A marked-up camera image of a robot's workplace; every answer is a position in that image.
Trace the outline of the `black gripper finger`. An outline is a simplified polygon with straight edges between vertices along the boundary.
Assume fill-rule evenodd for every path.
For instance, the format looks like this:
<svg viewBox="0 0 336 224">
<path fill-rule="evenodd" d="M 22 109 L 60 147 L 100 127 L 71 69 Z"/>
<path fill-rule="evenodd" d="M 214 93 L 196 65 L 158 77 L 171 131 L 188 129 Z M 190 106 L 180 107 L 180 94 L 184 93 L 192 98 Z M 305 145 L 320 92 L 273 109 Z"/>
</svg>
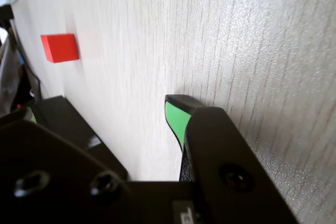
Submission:
<svg viewBox="0 0 336 224">
<path fill-rule="evenodd" d="M 127 223 L 115 173 L 17 111 L 1 118 L 1 223 Z"/>
<path fill-rule="evenodd" d="M 182 151 L 180 181 L 195 184 L 205 223 L 297 222 L 224 109 L 168 94 L 165 119 Z"/>
</svg>

